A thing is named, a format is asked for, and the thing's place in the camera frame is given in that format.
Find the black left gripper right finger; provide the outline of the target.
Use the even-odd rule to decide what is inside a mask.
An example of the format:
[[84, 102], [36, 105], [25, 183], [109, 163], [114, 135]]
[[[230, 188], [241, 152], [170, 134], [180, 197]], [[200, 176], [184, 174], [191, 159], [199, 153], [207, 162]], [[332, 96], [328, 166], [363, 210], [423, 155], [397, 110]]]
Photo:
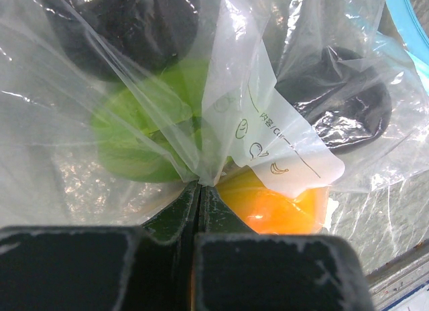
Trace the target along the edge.
[[259, 235], [212, 187], [200, 195], [193, 310], [372, 310], [359, 258], [330, 235]]

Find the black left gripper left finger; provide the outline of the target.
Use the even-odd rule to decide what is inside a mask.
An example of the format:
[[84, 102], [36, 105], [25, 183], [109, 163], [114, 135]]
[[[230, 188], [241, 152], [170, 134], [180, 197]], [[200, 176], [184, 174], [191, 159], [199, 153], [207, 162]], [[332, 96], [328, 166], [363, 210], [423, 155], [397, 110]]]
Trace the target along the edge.
[[201, 188], [132, 227], [1, 229], [2, 310], [187, 310]]

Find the orange fake fruit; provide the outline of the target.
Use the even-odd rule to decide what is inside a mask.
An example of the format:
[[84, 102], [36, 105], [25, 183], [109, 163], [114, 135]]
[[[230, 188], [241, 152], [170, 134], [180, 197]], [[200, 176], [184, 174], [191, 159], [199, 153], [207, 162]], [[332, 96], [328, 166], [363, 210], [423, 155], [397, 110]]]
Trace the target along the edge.
[[250, 169], [222, 178], [216, 185], [221, 200], [259, 234], [307, 235], [321, 230], [329, 188], [307, 189], [288, 198], [265, 187]]

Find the green fake fruit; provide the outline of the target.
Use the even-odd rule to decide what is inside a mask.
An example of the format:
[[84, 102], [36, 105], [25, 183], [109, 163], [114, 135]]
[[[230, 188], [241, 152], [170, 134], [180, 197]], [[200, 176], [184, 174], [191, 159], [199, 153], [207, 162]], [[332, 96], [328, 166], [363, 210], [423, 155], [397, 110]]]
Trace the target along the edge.
[[207, 59], [185, 59], [143, 78], [138, 91], [123, 88], [97, 107], [91, 127], [101, 165], [110, 173], [146, 183], [196, 178], [223, 163], [221, 143], [202, 118]]

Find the clear bag with teal zipper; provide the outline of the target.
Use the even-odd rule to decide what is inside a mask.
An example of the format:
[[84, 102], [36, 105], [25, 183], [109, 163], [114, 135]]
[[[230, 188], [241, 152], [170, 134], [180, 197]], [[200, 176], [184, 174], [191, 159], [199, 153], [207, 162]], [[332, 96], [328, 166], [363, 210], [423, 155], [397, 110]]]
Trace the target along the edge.
[[[102, 80], [64, 53], [41, 0], [1, 0], [1, 225], [140, 225], [188, 184], [216, 189], [250, 169], [288, 198], [329, 188], [320, 231], [350, 239], [366, 270], [391, 259], [405, 248], [400, 221], [411, 209], [388, 207], [387, 195], [428, 171], [428, 94], [411, 56], [379, 31], [386, 1], [200, 0], [195, 40], [177, 63], [209, 61], [202, 118], [232, 162], [146, 183], [101, 165], [91, 118], [168, 66], [146, 70], [91, 30], [115, 74]], [[382, 136], [341, 155], [275, 89], [326, 46], [372, 59], [392, 101]]]

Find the dark fake fruit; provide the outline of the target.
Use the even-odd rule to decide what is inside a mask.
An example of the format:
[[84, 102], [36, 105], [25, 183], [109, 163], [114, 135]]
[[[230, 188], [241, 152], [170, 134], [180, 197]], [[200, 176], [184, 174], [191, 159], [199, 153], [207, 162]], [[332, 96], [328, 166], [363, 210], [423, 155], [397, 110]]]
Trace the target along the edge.
[[200, 0], [41, 0], [68, 58], [102, 80], [115, 74], [99, 52], [108, 46], [157, 72], [183, 59], [195, 40]]
[[372, 59], [337, 46], [305, 57], [275, 89], [335, 155], [366, 146], [387, 129], [392, 101]]

